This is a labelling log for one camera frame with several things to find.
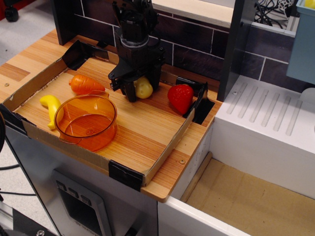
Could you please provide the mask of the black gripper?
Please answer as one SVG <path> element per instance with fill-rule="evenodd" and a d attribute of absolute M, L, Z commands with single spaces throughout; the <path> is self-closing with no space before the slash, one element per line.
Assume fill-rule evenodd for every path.
<path fill-rule="evenodd" d="M 145 76 L 155 91 L 159 87 L 161 67 L 165 64 L 165 48 L 160 41 L 150 46 L 127 47 L 122 42 L 117 44 L 119 62 L 110 72 L 112 90 L 121 89 L 129 102 L 136 101 L 134 82 Z"/>

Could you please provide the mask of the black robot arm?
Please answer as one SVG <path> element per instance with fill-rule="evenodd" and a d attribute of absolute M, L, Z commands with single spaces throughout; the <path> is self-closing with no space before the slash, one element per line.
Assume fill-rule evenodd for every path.
<path fill-rule="evenodd" d="M 119 24 L 114 33 L 119 62 L 108 78 L 112 90 L 121 90 L 130 102 L 134 102 L 134 82 L 140 77 L 146 77 L 153 89 L 159 86 L 165 49 L 159 41 L 149 44 L 158 24 L 158 14 L 150 0 L 114 0 L 112 7 Z"/>

